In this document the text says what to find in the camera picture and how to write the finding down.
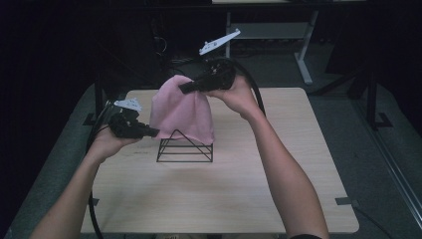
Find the white desk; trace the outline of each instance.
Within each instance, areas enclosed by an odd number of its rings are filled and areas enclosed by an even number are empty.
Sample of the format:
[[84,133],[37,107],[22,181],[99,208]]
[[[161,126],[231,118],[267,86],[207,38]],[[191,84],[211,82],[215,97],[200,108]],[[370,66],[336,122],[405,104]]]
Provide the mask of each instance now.
[[[149,121],[156,91],[130,92]],[[313,182],[331,233],[352,233],[358,222],[316,117],[302,89],[261,89],[268,119]],[[156,162],[158,140],[122,149],[100,168],[94,198],[102,232],[284,233],[254,136],[245,120],[209,99],[216,140],[213,162]],[[93,232],[87,210],[82,232]]]

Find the black clamp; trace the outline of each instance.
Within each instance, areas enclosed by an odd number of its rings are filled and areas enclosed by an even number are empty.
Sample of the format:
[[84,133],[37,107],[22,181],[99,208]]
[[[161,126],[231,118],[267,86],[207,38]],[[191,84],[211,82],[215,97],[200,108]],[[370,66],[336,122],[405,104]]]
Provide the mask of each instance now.
[[229,90],[236,77],[236,69],[228,59],[218,59],[207,62],[208,70],[193,82],[179,86],[183,94],[191,92],[210,92],[214,90]]
[[137,121],[138,116],[139,113],[137,111],[122,109],[121,113],[114,114],[110,118],[108,126],[117,137],[143,138],[145,135],[157,136],[159,129]]

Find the forearm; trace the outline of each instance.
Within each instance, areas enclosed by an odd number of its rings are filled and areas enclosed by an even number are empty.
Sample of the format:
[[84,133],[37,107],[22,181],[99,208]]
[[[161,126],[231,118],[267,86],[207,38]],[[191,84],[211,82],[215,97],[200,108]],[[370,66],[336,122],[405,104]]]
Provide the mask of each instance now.
[[327,238],[319,200],[305,172],[259,110],[244,118],[254,132],[271,194],[288,235],[308,233]]
[[99,164],[87,156],[31,238],[79,238]]

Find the cable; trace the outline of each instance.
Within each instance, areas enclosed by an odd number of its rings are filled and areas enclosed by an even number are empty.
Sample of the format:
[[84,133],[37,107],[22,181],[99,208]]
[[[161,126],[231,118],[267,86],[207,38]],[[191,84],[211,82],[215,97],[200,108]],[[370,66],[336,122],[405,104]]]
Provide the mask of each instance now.
[[[104,126],[103,128],[100,128],[100,125],[103,123],[103,119],[105,117],[106,112],[112,108],[112,103],[107,102],[105,104],[105,108],[102,110],[100,115],[97,117],[96,122],[93,125],[93,128],[91,129],[90,136],[87,141],[87,148],[86,153],[88,153],[88,150],[90,149],[91,145],[93,144],[94,140],[96,139],[97,134],[106,129],[108,126]],[[96,235],[99,239],[103,239],[102,231],[100,230],[99,224],[97,222],[96,212],[94,208],[94,198],[93,198],[93,191],[91,190],[90,198],[88,199],[88,206],[90,209],[90,215],[91,220],[93,222],[94,230],[96,231]]]
[[173,64],[183,64],[183,63],[188,63],[192,60],[194,60],[194,59],[193,58],[173,59],[173,60],[171,60],[171,63],[173,63]]
[[366,217],[369,221],[371,221],[373,224],[375,224],[375,226],[377,226],[388,238],[390,239],[394,239],[390,233],[387,232],[387,230],[385,230],[385,228],[383,228],[381,226],[381,224],[379,224],[377,221],[375,221],[375,219],[373,219],[372,217],[370,217],[368,214],[366,214],[365,212],[363,212],[362,210],[360,210],[358,207],[353,206],[353,208],[359,212],[362,216]]
[[173,63],[175,63],[175,64],[173,65],[173,67],[174,67],[174,68],[176,68],[176,67],[181,67],[181,66],[184,66],[184,65],[186,65],[186,64],[191,64],[191,63],[200,63],[200,62],[203,62],[203,59],[202,59],[202,58],[200,58],[200,57],[197,57],[197,58],[188,58],[188,59],[183,59],[183,60],[173,60],[173,61],[176,61],[176,62],[173,62]]
[[266,116],[263,99],[261,97],[261,93],[260,93],[257,83],[252,78],[248,70],[246,70],[246,68],[244,68],[240,63],[238,63],[237,61],[233,59],[229,59],[229,60],[235,65],[236,68],[238,68],[243,74],[245,74],[245,77],[248,80],[249,84],[251,84],[252,90],[255,93],[255,97],[257,98],[258,107],[264,113],[264,116]]
[[154,37],[154,39],[155,39],[155,40],[158,40],[158,42],[159,42],[159,40],[161,40],[161,41],[163,41],[163,42],[164,42],[164,47],[163,47],[163,49],[161,50],[161,53],[165,52],[165,50],[167,50],[167,41],[165,41],[165,39],[164,39],[164,38],[162,38],[162,37]]

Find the sleeve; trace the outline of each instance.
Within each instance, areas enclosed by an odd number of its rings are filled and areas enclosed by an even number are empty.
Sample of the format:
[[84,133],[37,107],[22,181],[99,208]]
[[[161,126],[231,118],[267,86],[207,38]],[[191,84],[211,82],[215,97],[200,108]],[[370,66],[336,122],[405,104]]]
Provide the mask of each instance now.
[[309,235],[309,234],[303,234],[303,235],[294,236],[291,239],[320,239],[320,237]]

